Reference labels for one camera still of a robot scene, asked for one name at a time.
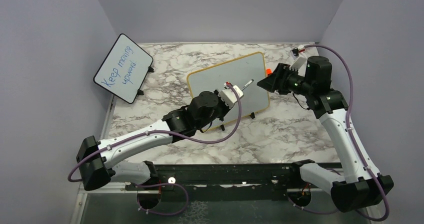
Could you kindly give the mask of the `green-capped whiteboard marker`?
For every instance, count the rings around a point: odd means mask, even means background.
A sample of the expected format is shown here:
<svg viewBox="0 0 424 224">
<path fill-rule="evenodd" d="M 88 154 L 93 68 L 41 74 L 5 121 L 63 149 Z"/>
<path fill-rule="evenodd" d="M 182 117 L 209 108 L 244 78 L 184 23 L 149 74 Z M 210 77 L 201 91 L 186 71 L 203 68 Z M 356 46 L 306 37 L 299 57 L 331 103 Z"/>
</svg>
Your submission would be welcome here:
<svg viewBox="0 0 424 224">
<path fill-rule="evenodd" d="M 254 79 L 250 79 L 246 84 L 244 84 L 240 89 L 243 91 L 246 89 L 250 84 L 254 82 Z"/>
</svg>

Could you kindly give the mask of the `yellow-framed whiteboard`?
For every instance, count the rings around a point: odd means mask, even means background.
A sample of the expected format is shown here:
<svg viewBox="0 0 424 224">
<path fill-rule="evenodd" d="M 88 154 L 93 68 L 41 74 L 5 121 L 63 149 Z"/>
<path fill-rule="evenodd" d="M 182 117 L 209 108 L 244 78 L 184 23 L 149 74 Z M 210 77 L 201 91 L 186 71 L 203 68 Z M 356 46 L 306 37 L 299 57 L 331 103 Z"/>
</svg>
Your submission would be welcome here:
<svg viewBox="0 0 424 224">
<path fill-rule="evenodd" d="M 242 117 L 265 110 L 270 105 L 268 91 L 257 86 L 266 77 L 264 54 L 255 52 L 221 64 L 213 65 L 187 75 L 190 95 L 194 98 L 202 91 L 222 90 L 226 82 L 241 88 L 250 79 L 254 82 L 243 90 Z"/>
</svg>

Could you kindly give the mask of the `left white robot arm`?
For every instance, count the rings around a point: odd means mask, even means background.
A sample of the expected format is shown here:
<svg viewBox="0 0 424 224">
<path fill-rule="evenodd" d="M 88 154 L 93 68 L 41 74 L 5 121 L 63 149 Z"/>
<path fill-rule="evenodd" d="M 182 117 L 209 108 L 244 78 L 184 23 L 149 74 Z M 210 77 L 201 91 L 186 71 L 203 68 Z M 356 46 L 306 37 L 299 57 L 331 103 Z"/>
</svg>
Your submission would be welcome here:
<svg viewBox="0 0 424 224">
<path fill-rule="evenodd" d="M 229 135 L 219 140 L 200 140 L 194 135 L 215 119 L 223 121 L 234 106 L 241 106 L 241 98 L 241 94 L 235 94 L 231 89 L 203 91 L 190 104 L 170 111 L 162 119 L 137 131 L 103 140 L 87 137 L 80 146 L 77 164 L 70 171 L 68 180 L 82 182 L 86 191 L 99 189 L 110 182 L 132 182 L 151 189 L 158 178 L 153 163 L 131 163 L 126 159 L 185 139 L 202 144 L 225 141 Z M 72 178 L 75 171 L 81 176 L 76 180 Z"/>
</svg>

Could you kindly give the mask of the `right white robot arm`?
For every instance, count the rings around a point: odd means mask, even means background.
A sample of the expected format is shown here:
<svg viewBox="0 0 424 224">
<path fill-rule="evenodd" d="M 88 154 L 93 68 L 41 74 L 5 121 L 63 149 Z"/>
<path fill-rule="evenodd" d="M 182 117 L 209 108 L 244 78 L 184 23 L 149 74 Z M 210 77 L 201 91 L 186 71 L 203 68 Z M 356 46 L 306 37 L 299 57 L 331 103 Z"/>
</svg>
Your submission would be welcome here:
<svg viewBox="0 0 424 224">
<path fill-rule="evenodd" d="M 370 160 L 348 116 L 349 106 L 340 91 L 331 88 L 332 64 L 328 58 L 309 57 L 304 76 L 288 64 L 276 69 L 257 85 L 281 95 L 306 98 L 307 106 L 327 131 L 341 162 L 343 176 L 312 160 L 294 162 L 289 182 L 294 187 L 310 183 L 328 193 L 336 208 L 348 212 L 377 205 L 393 188 L 389 175 L 382 175 Z"/>
</svg>

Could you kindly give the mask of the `black-framed whiteboard with writing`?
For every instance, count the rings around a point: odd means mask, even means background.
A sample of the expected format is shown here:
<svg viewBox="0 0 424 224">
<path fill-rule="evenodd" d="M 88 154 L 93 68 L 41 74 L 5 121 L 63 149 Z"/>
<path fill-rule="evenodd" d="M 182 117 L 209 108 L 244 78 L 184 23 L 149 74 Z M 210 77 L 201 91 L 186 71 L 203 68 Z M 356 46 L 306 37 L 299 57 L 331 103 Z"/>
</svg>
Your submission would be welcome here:
<svg viewBox="0 0 424 224">
<path fill-rule="evenodd" d="M 93 82 L 132 104 L 148 73 L 152 73 L 153 57 L 126 34 L 121 33 L 100 68 Z"/>
</svg>

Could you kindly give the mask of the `orange-capped black highlighter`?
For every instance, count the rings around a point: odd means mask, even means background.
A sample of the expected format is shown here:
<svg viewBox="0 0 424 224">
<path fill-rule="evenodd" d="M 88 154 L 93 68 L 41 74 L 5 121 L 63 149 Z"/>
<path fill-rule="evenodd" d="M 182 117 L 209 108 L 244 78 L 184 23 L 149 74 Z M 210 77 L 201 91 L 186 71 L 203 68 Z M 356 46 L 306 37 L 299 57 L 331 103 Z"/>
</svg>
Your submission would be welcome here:
<svg viewBox="0 0 424 224">
<path fill-rule="evenodd" d="M 270 76 L 271 74 L 272 74 L 272 69 L 266 69 L 266 75 L 267 76 Z"/>
</svg>

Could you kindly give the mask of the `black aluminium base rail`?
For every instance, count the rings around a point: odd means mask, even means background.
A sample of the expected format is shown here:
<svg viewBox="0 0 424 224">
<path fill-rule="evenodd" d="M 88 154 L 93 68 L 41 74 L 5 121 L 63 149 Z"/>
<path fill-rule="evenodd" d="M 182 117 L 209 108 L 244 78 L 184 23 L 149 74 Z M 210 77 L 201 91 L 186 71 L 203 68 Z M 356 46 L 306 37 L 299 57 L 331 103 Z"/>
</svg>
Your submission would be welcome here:
<svg viewBox="0 0 424 224">
<path fill-rule="evenodd" d="M 183 201 L 286 200 L 307 192 L 306 182 L 290 163 L 153 165 L 149 172 L 130 171 L 124 180 L 115 177 L 88 193 L 137 194 L 142 199 Z"/>
</svg>

